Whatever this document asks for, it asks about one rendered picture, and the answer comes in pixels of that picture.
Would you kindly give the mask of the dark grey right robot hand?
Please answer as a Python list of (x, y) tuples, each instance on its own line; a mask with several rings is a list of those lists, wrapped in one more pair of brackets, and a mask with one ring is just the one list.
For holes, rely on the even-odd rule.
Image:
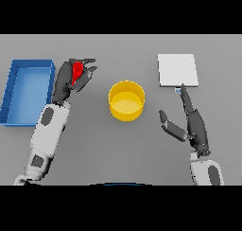
[(209, 150), (205, 123), (199, 110), (193, 107), (191, 98), (184, 84), (181, 85), (181, 100), (187, 118), (187, 130), (184, 130), (170, 121), (167, 118), (166, 113), (163, 110), (160, 110), (159, 115), (162, 129), (181, 142), (188, 140), (190, 146), (198, 153), (198, 156), (209, 156), (211, 152)]

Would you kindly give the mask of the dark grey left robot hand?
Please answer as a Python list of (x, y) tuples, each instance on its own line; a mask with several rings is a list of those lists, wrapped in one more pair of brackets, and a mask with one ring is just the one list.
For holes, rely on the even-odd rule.
[[(72, 84), (72, 64), (74, 62), (80, 61), (83, 63), (83, 73), (77, 79), (76, 84)], [(52, 98), (52, 102), (57, 105), (62, 105), (65, 100), (67, 100), (71, 91), (74, 90), (79, 92), (87, 82), (92, 78), (93, 73), (96, 71), (96, 66), (87, 67), (87, 63), (95, 62), (95, 59), (69, 59), (64, 62), (60, 67), (59, 73), (55, 82), (55, 90)]]

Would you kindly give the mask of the red beaker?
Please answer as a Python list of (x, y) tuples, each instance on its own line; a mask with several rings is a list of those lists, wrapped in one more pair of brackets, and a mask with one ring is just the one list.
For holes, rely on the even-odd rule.
[(72, 64), (72, 84), (75, 85), (77, 79), (82, 75), (83, 73), (83, 63), (80, 61), (74, 62)]

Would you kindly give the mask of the pale square measuring scale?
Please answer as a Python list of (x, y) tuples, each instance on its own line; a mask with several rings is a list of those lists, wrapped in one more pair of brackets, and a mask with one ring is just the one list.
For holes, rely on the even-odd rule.
[(158, 72), (161, 87), (198, 87), (199, 78), (193, 54), (159, 54)]

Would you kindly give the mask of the yellow bowl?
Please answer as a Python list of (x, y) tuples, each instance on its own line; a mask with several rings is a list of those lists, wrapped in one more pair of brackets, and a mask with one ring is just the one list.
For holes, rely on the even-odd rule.
[(112, 86), (108, 102), (113, 117), (119, 121), (133, 121), (144, 110), (146, 94), (135, 81), (123, 80)]

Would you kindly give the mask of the blue tray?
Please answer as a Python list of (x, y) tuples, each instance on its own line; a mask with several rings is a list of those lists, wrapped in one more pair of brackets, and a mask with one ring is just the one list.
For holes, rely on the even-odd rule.
[(52, 60), (12, 60), (0, 105), (0, 125), (35, 127), (51, 102), (55, 81)]

